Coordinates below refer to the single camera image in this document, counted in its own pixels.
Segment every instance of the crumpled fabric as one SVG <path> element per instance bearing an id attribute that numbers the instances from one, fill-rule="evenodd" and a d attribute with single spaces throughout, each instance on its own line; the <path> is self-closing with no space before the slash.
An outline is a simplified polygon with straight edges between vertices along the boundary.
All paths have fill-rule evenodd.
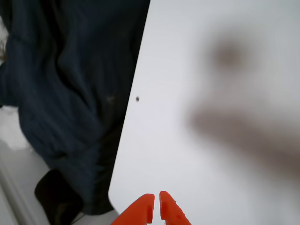
<path id="1" fill-rule="evenodd" d="M 83 199 L 112 209 L 108 188 L 149 0 L 0 0 L 9 32 L 0 103 Z"/>

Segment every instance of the white tabletop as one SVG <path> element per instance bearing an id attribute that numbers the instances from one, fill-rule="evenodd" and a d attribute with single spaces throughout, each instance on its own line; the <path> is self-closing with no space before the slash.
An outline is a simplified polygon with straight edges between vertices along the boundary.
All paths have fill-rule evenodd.
<path id="1" fill-rule="evenodd" d="M 265 35 L 264 28 L 278 34 L 289 30 L 284 23 L 276 27 L 281 17 L 298 14 L 296 3 L 151 0 L 109 191 L 118 213 L 152 193 L 153 224 L 163 225 L 159 192 L 167 191 L 194 225 L 299 224 L 298 179 L 245 152 L 237 154 L 190 125 L 193 107 L 201 109 L 209 86 L 198 55 L 209 40 L 207 28 L 223 19 L 250 18 L 247 24 L 257 28 L 253 35 L 262 46 L 272 45 L 274 35 Z M 292 32 L 296 26 L 289 24 Z"/>

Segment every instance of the small dark spot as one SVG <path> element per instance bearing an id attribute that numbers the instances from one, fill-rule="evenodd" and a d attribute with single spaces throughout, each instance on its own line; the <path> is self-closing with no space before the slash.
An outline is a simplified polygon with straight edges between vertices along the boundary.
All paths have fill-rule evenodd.
<path id="1" fill-rule="evenodd" d="M 113 105 L 115 103 L 116 98 L 115 98 L 115 96 L 108 96 L 108 97 L 106 97 L 106 100 L 107 100 L 108 104 Z"/>

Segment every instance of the dark cloth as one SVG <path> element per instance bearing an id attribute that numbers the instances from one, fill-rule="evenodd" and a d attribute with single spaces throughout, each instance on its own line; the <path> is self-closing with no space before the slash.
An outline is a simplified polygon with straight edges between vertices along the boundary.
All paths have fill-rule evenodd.
<path id="1" fill-rule="evenodd" d="M 81 197 L 57 170 L 48 172 L 34 192 L 50 225 L 70 225 L 83 208 Z"/>
<path id="2" fill-rule="evenodd" d="M 0 102 L 19 107 L 33 148 L 83 199 L 108 188 L 149 0 L 0 0 L 9 31 Z"/>

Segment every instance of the orange gripper jaw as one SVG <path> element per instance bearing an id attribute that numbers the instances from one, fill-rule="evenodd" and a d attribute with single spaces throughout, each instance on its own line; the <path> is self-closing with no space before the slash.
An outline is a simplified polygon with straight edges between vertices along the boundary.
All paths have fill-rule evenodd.
<path id="1" fill-rule="evenodd" d="M 181 208 L 166 191 L 160 192 L 160 217 L 166 225 L 191 225 Z"/>
<path id="2" fill-rule="evenodd" d="M 147 225 L 152 223 L 154 195 L 145 194 L 132 203 L 112 225 Z"/>

